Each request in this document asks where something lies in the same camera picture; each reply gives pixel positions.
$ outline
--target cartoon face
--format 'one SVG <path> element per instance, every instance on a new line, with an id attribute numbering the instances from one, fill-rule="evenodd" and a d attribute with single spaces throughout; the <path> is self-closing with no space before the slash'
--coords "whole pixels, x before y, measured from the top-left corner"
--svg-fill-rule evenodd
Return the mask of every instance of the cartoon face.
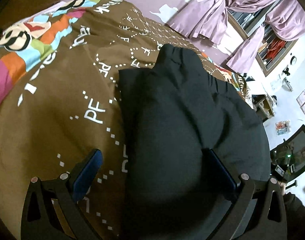
<path id="1" fill-rule="evenodd" d="M 232 80 L 231 72 L 218 65 L 215 65 L 215 66 L 216 66 L 217 70 L 224 76 L 226 81 L 229 82 L 230 84 L 233 84 L 233 82 L 231 81 Z"/>
<path id="2" fill-rule="evenodd" d="M 30 33 L 32 37 L 38 39 L 41 37 L 46 31 L 48 31 L 51 27 L 50 22 L 40 23 L 40 22 L 26 22 L 23 23 L 27 28 L 27 32 Z"/>
<path id="3" fill-rule="evenodd" d="M 64 4 L 62 7 L 60 7 L 58 9 L 58 11 L 61 11 L 61 10 L 68 10 L 70 8 L 78 8 L 80 6 L 82 6 L 84 3 L 85 3 L 86 0 L 73 0 L 73 1 L 70 1 L 66 4 Z"/>
<path id="4" fill-rule="evenodd" d="M 9 51 L 22 51 L 31 43 L 32 37 L 21 25 L 13 25 L 6 29 L 0 40 L 0 46 Z"/>

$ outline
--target bed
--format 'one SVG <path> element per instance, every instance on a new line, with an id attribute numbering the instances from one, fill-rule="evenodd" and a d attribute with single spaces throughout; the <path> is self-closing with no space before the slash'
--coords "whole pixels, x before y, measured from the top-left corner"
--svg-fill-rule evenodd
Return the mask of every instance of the bed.
<path id="1" fill-rule="evenodd" d="M 246 96 L 241 76 L 221 68 L 163 25 L 165 18 L 158 16 L 158 10 L 164 1 L 140 1 L 71 0 L 55 12 L 36 15 L 4 31 L 0 40 L 0 218 L 15 238 L 20 239 L 30 179 L 48 180 L 69 172 L 92 148 L 101 149 L 104 165 L 78 204 L 103 239 L 118 238 L 128 162 L 118 70 L 152 68 L 160 48 L 170 43 L 194 50 L 205 71 Z M 169 0 L 166 4 L 171 9 L 184 3 Z"/>

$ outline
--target black fabric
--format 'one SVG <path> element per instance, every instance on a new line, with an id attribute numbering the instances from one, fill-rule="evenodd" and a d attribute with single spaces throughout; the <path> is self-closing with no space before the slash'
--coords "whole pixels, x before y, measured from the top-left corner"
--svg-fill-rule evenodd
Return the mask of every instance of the black fabric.
<path id="1" fill-rule="evenodd" d="M 164 45 L 153 69 L 119 71 L 119 87 L 129 159 L 122 239 L 207 238 L 231 203 L 214 192 L 220 182 L 202 149 L 214 149 L 238 173 L 268 180 L 261 119 L 192 50 Z"/>
<path id="2" fill-rule="evenodd" d="M 283 196 L 286 219 L 287 239 L 305 239 L 305 207 L 294 194 L 288 193 Z"/>

